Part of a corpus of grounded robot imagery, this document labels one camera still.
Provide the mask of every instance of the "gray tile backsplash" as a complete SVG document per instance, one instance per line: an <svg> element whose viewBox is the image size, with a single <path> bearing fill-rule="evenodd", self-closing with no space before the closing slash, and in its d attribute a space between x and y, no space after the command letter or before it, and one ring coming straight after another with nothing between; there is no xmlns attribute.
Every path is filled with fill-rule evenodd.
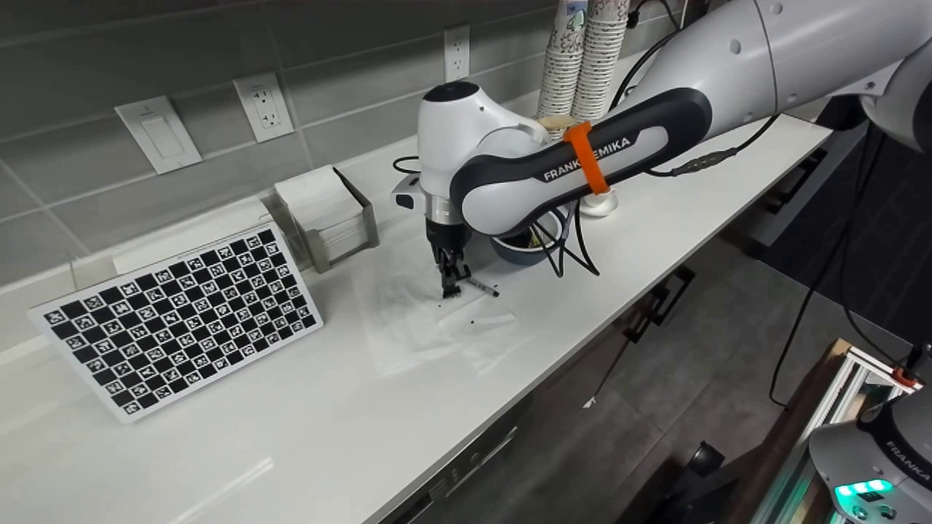
<svg viewBox="0 0 932 524"><path fill-rule="evenodd" d="M0 221L33 206L35 202L0 165Z"/></svg>
<svg viewBox="0 0 932 524"><path fill-rule="evenodd" d="M140 184L113 193L91 194L63 206L54 215L91 248L127 241L180 219L207 213L219 205L268 190L276 181L305 171L301 139L279 136L209 164L194 164L180 171L151 174Z"/></svg>
<svg viewBox="0 0 932 524"><path fill-rule="evenodd" d="M47 205L151 171L116 113L3 142L0 155Z"/></svg>
<svg viewBox="0 0 932 524"><path fill-rule="evenodd" d="M286 76L298 123L318 123L442 81L442 39L327 62Z"/></svg>
<svg viewBox="0 0 932 524"><path fill-rule="evenodd" d="M0 170L0 285L81 253L78 241L101 250L411 136L420 97L442 81L446 25L472 25L472 78L490 97L535 91L552 5L11 0L0 18L0 165L11 170ZM279 74L295 133L254 139L234 91L254 74ZM113 106L148 97L174 101L201 164L153 174L113 117Z"/></svg>
<svg viewBox="0 0 932 524"><path fill-rule="evenodd" d="M0 283L81 255L81 248L47 213L0 221L0 244Z"/></svg>

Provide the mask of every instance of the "checkerboard calibration pattern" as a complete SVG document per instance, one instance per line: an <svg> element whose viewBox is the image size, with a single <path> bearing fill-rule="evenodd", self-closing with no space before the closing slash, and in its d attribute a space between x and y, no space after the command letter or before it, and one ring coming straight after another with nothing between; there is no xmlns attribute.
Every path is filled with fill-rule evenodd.
<svg viewBox="0 0 932 524"><path fill-rule="evenodd" d="M118 420L140 420L321 325L274 231L40 309Z"/></svg>

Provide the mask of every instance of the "white countertop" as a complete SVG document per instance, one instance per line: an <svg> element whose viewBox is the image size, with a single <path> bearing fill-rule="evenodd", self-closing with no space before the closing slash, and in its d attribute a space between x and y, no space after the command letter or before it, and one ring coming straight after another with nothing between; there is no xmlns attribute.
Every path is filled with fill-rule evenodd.
<svg viewBox="0 0 932 524"><path fill-rule="evenodd" d="M379 519L825 136L784 117L697 178L625 181L621 210L584 225L602 277L477 263L500 296L465 289L452 302L437 299L423 219L386 197L389 159L413 142L347 164L382 244L309 277L321 331L140 426L118 426L44 343L0 352L0 520Z"/></svg>

